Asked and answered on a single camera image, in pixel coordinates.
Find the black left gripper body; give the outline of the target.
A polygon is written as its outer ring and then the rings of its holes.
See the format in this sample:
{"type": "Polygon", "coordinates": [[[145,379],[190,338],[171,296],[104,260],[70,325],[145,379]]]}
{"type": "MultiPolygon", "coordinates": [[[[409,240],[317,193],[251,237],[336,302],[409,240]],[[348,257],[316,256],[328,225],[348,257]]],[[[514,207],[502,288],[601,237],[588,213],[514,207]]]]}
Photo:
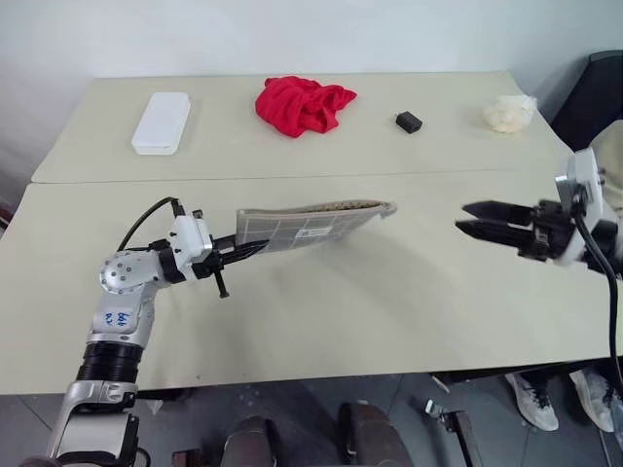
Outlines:
{"type": "Polygon", "coordinates": [[[221,252],[214,249],[207,257],[199,262],[192,264],[192,270],[196,279],[204,279],[212,276],[218,287],[219,297],[225,299],[230,296],[222,275],[222,270],[227,264],[234,261],[234,251],[221,252]]]}

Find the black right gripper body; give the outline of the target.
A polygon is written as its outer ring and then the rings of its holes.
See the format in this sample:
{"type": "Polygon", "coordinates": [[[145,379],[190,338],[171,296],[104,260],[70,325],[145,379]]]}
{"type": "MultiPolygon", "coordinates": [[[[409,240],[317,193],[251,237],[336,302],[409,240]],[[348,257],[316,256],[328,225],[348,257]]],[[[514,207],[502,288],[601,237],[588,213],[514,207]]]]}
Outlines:
{"type": "Polygon", "coordinates": [[[518,248],[518,255],[546,262],[559,258],[567,249],[575,224],[557,201],[542,199],[531,209],[529,239],[518,248]]]}

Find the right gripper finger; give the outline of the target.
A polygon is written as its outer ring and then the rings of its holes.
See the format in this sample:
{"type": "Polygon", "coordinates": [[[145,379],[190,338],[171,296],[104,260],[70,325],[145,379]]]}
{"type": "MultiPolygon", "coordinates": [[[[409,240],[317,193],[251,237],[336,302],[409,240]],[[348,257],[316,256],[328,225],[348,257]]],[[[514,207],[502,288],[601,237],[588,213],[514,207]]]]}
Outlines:
{"type": "Polygon", "coordinates": [[[480,220],[496,221],[509,225],[528,226],[531,223],[534,208],[519,204],[485,200],[464,205],[467,212],[480,220]]]}
{"type": "Polygon", "coordinates": [[[531,230],[518,229],[487,220],[462,220],[455,222],[463,233],[482,241],[522,249],[532,243],[531,230]]]}

